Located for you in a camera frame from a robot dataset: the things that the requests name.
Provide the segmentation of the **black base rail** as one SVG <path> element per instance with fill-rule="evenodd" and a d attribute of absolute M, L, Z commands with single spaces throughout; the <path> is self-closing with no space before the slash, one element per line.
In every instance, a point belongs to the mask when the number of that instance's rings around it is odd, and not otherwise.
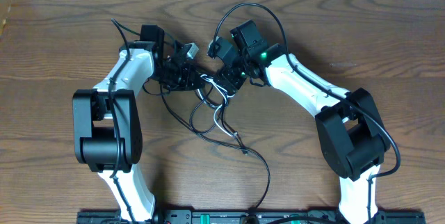
<path fill-rule="evenodd" d="M 290 223 L 346 223 L 347 220 L 334 209 L 310 209 L 307 211 L 195 211 L 193 209 L 160 209 L 146 223 L 169 224 L 242 224 L 270 223 L 287 218 Z M 76 224 L 128 223 L 120 210 L 84 210 L 77 213 Z M 426 224 L 421 211 L 378 211 L 373 217 L 376 224 Z"/>

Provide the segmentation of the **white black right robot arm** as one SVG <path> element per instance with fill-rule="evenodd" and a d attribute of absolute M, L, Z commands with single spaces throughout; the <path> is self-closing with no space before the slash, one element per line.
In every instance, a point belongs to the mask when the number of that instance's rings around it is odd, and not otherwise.
<path fill-rule="evenodd" d="M 375 181 L 392 146 L 371 94 L 350 92 L 302 65 L 286 43 L 270 45 L 248 20 L 230 31 L 233 42 L 214 35 L 208 55 L 219 58 L 223 88 L 233 95 L 247 79 L 282 91 L 311 116 L 323 157 L 339 176 L 339 211 L 348 223 L 370 223 L 378 212 Z"/>

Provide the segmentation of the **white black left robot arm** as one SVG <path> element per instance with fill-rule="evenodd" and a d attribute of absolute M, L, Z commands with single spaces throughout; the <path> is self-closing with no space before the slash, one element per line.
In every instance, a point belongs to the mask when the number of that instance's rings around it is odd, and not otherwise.
<path fill-rule="evenodd" d="M 74 153 L 106 182 L 118 202 L 120 215 L 111 221 L 162 223 L 138 164 L 143 135 L 136 98 L 150 79 L 168 92 L 195 90 L 204 83 L 192 66 L 196 44 L 175 40 L 172 56 L 165 58 L 162 28 L 144 24 L 138 37 L 123 41 L 117 63 L 102 81 L 74 93 Z"/>

